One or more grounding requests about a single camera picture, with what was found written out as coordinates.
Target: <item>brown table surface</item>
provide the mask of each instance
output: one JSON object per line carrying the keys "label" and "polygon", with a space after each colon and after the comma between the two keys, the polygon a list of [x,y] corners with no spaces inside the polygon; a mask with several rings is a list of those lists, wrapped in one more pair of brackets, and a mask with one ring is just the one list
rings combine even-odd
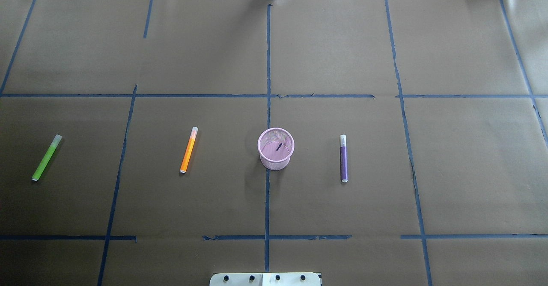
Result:
{"label": "brown table surface", "polygon": [[0,285],[548,284],[546,6],[0,0]]}

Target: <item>pen inside pen holder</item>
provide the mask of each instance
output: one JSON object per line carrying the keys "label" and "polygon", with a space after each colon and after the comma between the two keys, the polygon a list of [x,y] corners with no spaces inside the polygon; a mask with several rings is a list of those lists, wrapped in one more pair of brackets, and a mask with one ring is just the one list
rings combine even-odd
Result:
{"label": "pen inside pen holder", "polygon": [[282,128],[269,128],[259,137],[257,148],[266,168],[280,170],[289,164],[293,154],[293,137]]}

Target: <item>metal mount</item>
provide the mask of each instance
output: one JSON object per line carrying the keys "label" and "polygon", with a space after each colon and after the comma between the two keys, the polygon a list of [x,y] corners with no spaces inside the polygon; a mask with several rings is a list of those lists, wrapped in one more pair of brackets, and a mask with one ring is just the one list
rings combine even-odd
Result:
{"label": "metal mount", "polygon": [[313,272],[214,274],[209,286],[322,286],[322,275]]}

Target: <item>grid line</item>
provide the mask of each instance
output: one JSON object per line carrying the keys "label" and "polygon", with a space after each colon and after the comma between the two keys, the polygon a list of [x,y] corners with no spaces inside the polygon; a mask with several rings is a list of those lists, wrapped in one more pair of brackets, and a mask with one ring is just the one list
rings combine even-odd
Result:
{"label": "grid line", "polygon": [[390,33],[390,44],[392,46],[392,58],[394,61],[394,71],[398,80],[398,92],[399,92],[399,104],[402,109],[403,129],[405,130],[405,142],[407,143],[407,154],[409,155],[409,163],[411,163],[411,170],[413,171],[413,186],[415,188],[415,204],[417,206],[417,217],[419,218],[419,229],[421,236],[421,243],[423,245],[423,257],[424,265],[426,269],[426,278],[428,285],[432,286],[432,274],[430,272],[430,259],[428,257],[428,247],[426,245],[426,236],[424,232],[423,212],[420,206],[419,186],[417,185],[417,176],[415,175],[415,162],[413,161],[413,150],[411,149],[411,138],[409,137],[409,128],[407,126],[407,117],[405,116],[405,102],[403,101],[403,89],[402,82],[399,77],[398,65],[396,64],[396,45],[394,43],[394,33],[392,31],[392,21],[390,18],[390,7],[388,0],[384,0],[386,7],[386,19],[388,21],[388,30]]}
{"label": "grid line", "polygon": [[523,79],[525,79],[525,85],[527,86],[527,91],[529,92],[531,103],[533,103],[533,109],[535,110],[536,120],[538,120],[539,122],[540,131],[542,132],[542,137],[544,138],[544,144],[546,145],[546,148],[548,148],[548,136],[546,136],[546,129],[544,128],[544,123],[542,122],[542,117],[540,116],[539,108],[536,106],[533,90],[531,89],[531,84],[529,83],[529,77],[527,77],[527,72],[525,71],[525,67],[523,66],[523,61],[521,59],[521,55],[519,54],[519,49],[517,48],[517,44],[515,43],[512,27],[510,26],[510,22],[508,21],[508,15],[506,14],[504,0],[499,0],[499,1],[500,1],[500,7],[503,11],[504,22],[506,23],[506,28],[508,29],[508,34],[509,34],[510,40],[512,41],[512,46],[515,51],[515,56],[517,57],[519,68],[521,69],[521,73],[523,74]]}
{"label": "grid line", "polygon": [[29,24],[29,19],[31,18],[31,14],[33,14],[35,3],[36,3],[36,0],[33,0],[33,2],[31,3],[31,6],[29,7],[29,12],[27,13],[27,18],[25,19],[25,23],[23,24],[23,27],[21,28],[21,33],[19,34],[19,38],[17,39],[17,43],[15,44],[12,58],[9,60],[8,68],[6,69],[6,75],[4,75],[4,81],[2,82],[2,86],[0,87],[0,97],[2,96],[2,93],[4,93],[4,88],[6,88],[6,83],[8,82],[9,73],[12,70],[13,62],[15,61],[15,56],[17,55],[17,51],[19,50],[19,46],[21,45],[23,36],[25,35],[25,30],[27,29],[27,25]]}
{"label": "grid line", "polygon": [[110,234],[112,232],[112,221],[114,220],[114,212],[116,210],[116,200],[118,198],[118,190],[120,188],[120,178],[122,174],[122,166],[124,164],[125,149],[128,143],[129,125],[131,124],[131,116],[133,115],[133,107],[135,106],[135,94],[137,93],[137,85],[133,88],[133,97],[131,98],[131,105],[129,106],[128,122],[125,125],[124,142],[122,144],[122,153],[120,155],[120,163],[118,165],[118,175],[116,176],[116,185],[114,187],[114,195],[112,196],[112,206],[110,208],[110,217],[108,218],[108,226],[106,236],[104,238],[103,255],[101,259],[101,268],[99,270],[99,277],[97,285],[102,285],[102,279],[104,275],[104,266],[106,265],[106,257],[108,254],[108,243],[110,242]]}
{"label": "grid line", "polygon": [[[426,239],[548,239],[546,234],[537,233],[468,233],[468,234],[452,234],[452,235],[426,235]],[[421,239],[421,235],[401,235],[400,239],[412,240]]]}
{"label": "grid line", "polygon": [[[548,98],[548,95],[401,95],[403,98]],[[130,93],[5,93],[2,97],[6,98],[131,98]],[[264,93],[137,93],[136,98],[266,98]],[[270,98],[372,98],[371,94],[331,94],[331,93],[292,93],[289,95],[279,95],[270,93]]]}
{"label": "grid line", "polygon": [[146,14],[145,32],[143,33],[143,39],[146,39],[146,36],[149,33],[149,21],[150,21],[150,13],[152,12],[152,2],[153,1],[154,0],[149,0],[149,11]]}
{"label": "grid line", "polygon": [[[347,240],[352,235],[270,235],[270,240]],[[204,241],[264,240],[264,235],[216,235],[213,238],[203,235]]]}
{"label": "grid line", "polygon": [[[0,235],[0,241],[22,240],[104,240],[105,235]],[[111,240],[131,240],[137,242],[134,235],[113,235]]]}
{"label": "grid line", "polygon": [[[270,13],[272,5],[266,6],[266,128],[270,128]],[[270,169],[265,175],[265,272],[270,272]]]}

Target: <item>purple marker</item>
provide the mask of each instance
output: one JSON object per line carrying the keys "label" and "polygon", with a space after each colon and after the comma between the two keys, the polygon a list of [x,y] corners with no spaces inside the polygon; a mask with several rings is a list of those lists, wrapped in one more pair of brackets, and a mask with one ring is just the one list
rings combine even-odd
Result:
{"label": "purple marker", "polygon": [[346,160],[346,135],[341,135],[341,182],[348,182],[348,161]]}

